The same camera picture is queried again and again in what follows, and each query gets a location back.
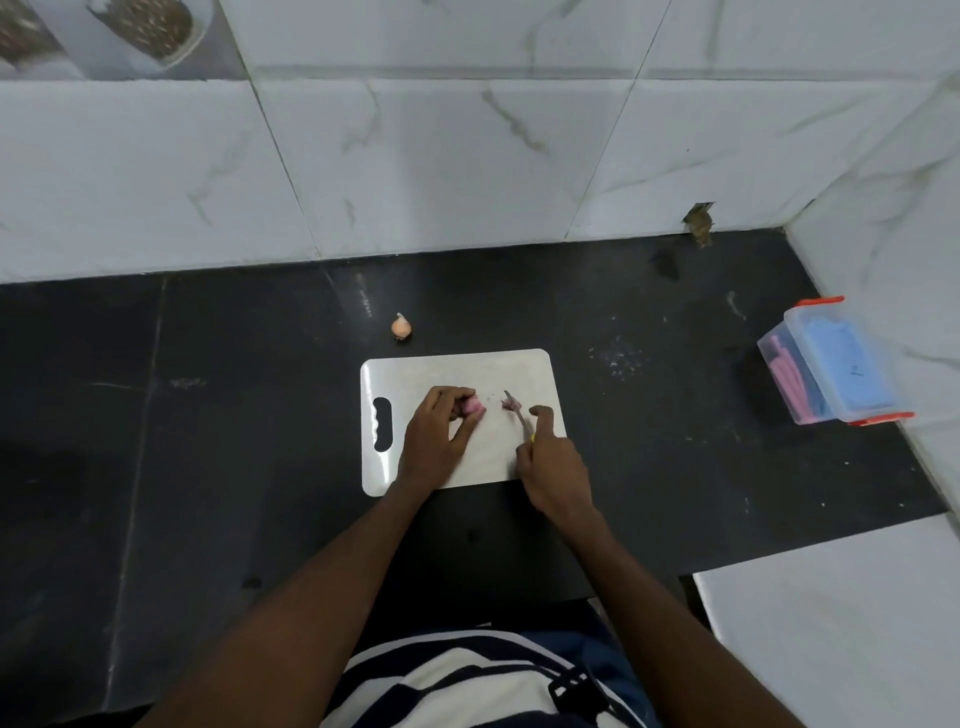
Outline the person's right hand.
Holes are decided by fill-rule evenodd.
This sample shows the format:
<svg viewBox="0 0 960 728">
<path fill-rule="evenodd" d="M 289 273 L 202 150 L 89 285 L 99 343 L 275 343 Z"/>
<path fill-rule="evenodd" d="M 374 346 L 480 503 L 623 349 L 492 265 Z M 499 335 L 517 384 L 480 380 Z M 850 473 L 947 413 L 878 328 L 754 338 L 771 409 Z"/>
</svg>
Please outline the person's right hand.
<svg viewBox="0 0 960 728">
<path fill-rule="evenodd" d="M 555 433 L 551 407 L 535 405 L 533 470 L 519 472 L 529 502 L 566 540 L 590 531 L 599 515 L 588 469 L 575 444 Z"/>
</svg>

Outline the person's left hand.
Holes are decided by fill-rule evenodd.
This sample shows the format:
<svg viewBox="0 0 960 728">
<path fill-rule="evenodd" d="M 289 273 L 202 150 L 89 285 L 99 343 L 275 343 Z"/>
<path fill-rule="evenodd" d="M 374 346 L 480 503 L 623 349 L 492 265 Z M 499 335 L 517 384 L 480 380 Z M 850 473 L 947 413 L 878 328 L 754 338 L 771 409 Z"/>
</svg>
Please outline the person's left hand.
<svg viewBox="0 0 960 728">
<path fill-rule="evenodd" d="M 446 486 L 465 449 L 452 449 L 450 439 L 461 423 L 462 400 L 475 395 L 468 387 L 432 387 L 414 410 L 404 435 L 395 484 L 428 496 Z"/>
</svg>

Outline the yellow-handled knife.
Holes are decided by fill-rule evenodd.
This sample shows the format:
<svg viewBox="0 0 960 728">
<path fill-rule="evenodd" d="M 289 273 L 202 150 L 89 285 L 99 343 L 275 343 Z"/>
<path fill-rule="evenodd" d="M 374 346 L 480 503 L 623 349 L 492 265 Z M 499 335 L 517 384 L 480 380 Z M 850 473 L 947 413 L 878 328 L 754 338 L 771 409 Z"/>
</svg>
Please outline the yellow-handled knife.
<svg viewBox="0 0 960 728">
<path fill-rule="evenodd" d="M 508 398 L 508 397 L 515 398 L 515 397 L 514 397 L 509 391 L 507 391 L 507 390 L 504 390 L 504 391 L 503 391 L 503 394 L 504 394 L 504 399 L 506 399 L 506 398 Z M 513 413 L 513 412 L 510 412 L 510 413 L 511 413 L 511 414 L 514 416 L 514 418 L 519 422 L 520 427 L 521 427 L 521 431 L 522 431 L 522 434 L 523 434 L 523 437 L 524 437 L 524 440 L 525 440 L 525 441 L 534 441 L 534 440 L 535 440 L 535 430 L 534 430 L 533 425 L 531 425 L 531 423 L 527 420 L 527 418 L 525 418 L 524 413 L 523 413 L 523 408 L 522 408 L 522 415 L 517 415 L 517 414 L 515 414 L 515 413 Z"/>
</svg>

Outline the person's right forearm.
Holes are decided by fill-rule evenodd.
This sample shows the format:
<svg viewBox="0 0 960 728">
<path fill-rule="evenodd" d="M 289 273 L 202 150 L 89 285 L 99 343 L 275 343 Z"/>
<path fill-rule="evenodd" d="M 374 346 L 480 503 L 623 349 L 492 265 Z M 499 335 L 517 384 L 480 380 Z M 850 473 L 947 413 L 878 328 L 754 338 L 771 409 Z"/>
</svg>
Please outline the person's right forearm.
<svg viewBox="0 0 960 728">
<path fill-rule="evenodd" d="M 806 728 L 626 550 L 594 508 L 556 523 L 665 728 Z"/>
</svg>

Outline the person's left forearm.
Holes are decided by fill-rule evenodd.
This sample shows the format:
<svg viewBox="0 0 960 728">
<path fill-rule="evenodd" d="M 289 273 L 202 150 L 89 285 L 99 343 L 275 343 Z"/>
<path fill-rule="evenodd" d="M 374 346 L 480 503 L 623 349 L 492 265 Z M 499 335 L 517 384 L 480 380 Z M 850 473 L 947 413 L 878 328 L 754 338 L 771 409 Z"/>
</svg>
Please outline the person's left forearm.
<svg viewBox="0 0 960 728">
<path fill-rule="evenodd" d="M 398 548 L 436 488 L 396 480 L 232 626 L 136 728 L 319 728 Z"/>
</svg>

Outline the striped shirt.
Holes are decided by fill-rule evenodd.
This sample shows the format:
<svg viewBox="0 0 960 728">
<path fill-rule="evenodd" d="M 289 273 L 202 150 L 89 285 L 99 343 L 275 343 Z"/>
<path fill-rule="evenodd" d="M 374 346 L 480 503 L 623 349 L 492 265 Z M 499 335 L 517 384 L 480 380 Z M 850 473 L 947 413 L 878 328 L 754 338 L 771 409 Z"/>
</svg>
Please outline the striped shirt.
<svg viewBox="0 0 960 728">
<path fill-rule="evenodd" d="M 599 728 L 663 728 L 613 630 L 590 601 L 433 628 L 353 655 L 318 728 L 590 728 L 547 690 L 578 667 L 610 711 Z"/>
</svg>

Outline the pink ridged item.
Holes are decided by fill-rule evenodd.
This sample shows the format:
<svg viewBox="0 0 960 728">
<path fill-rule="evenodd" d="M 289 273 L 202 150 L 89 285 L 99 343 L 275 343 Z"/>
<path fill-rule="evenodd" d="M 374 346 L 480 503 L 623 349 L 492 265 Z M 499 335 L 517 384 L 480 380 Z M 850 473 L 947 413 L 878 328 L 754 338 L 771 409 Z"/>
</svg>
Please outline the pink ridged item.
<svg viewBox="0 0 960 728">
<path fill-rule="evenodd" d="M 768 362 L 769 369 L 791 416 L 799 425 L 814 424 L 817 418 L 799 367 L 779 335 L 771 337 L 771 346 L 774 356 Z"/>
</svg>

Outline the clear plastic container orange clips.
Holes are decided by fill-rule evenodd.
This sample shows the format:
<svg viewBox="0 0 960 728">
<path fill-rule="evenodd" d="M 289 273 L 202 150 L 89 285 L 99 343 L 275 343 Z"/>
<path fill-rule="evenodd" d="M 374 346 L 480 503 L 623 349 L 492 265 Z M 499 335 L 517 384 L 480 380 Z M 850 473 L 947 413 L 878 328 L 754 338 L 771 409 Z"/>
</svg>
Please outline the clear plastic container orange clips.
<svg viewBox="0 0 960 728">
<path fill-rule="evenodd" d="M 798 426 L 863 428 L 916 416 L 887 346 L 843 296 L 798 301 L 757 348 Z"/>
</svg>

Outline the blue cloth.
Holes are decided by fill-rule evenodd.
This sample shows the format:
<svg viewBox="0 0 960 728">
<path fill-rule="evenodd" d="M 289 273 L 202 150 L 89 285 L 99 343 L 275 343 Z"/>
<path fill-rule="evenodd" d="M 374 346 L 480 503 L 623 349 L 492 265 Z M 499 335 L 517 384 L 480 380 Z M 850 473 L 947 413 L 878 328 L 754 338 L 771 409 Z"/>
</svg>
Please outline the blue cloth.
<svg viewBox="0 0 960 728">
<path fill-rule="evenodd" d="M 825 306 L 799 310 L 797 344 L 832 415 L 844 422 L 899 410 L 900 398 L 865 330 Z"/>
</svg>

